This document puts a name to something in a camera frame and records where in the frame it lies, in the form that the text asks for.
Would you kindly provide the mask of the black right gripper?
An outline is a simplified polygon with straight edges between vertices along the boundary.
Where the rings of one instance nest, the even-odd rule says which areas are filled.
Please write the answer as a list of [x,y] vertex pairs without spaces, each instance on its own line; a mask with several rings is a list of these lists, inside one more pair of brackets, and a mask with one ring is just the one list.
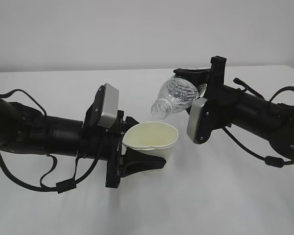
[[175,69],[173,73],[191,82],[194,86],[207,84],[204,97],[213,99],[224,85],[226,58],[214,56],[211,58],[210,69]]

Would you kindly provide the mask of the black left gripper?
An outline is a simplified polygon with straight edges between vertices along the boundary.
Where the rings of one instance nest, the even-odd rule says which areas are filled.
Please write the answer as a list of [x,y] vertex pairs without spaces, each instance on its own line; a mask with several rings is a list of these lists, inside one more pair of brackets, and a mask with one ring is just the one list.
[[109,129],[106,128],[103,135],[104,144],[100,159],[106,160],[105,186],[107,188],[118,188],[121,178],[132,174],[162,169],[167,162],[162,157],[147,155],[128,148],[122,155],[119,173],[119,158],[122,152],[121,144],[124,133],[139,124],[133,117],[126,117],[125,121],[123,117],[124,111],[118,110],[114,124]]

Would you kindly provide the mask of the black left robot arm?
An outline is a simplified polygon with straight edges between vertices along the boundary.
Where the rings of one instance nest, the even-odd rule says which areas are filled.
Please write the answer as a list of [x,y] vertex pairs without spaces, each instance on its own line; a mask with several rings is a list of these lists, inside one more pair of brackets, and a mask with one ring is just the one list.
[[[0,167],[15,184],[37,192],[63,193],[86,179],[98,161],[106,161],[108,188],[117,188],[120,179],[147,171],[162,169],[166,160],[155,154],[144,154],[132,148],[122,149],[125,133],[137,121],[125,117],[118,109],[119,91],[110,84],[99,87],[94,102],[83,121],[52,117],[45,109],[8,102],[12,92],[0,93]],[[7,168],[1,153],[36,154],[52,158],[52,167],[57,166],[57,155],[71,156],[76,161],[91,159],[90,168],[81,176],[58,182],[49,187],[33,186],[15,177]]]

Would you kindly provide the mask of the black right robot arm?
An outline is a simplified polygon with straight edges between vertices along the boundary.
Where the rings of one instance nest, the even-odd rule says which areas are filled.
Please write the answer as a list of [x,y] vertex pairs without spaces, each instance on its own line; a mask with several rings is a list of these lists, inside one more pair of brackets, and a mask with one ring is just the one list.
[[[238,78],[234,83],[243,89],[224,84],[226,58],[214,56],[209,69],[175,69],[179,78],[191,82],[195,88],[205,84],[204,95],[187,108],[187,135],[195,144],[207,142],[212,131],[222,129],[244,151],[266,165],[282,168],[294,164],[294,106],[273,103],[280,93],[294,92],[294,86],[279,89],[270,100]],[[240,143],[228,130],[232,124],[269,142],[280,157],[262,157]]]

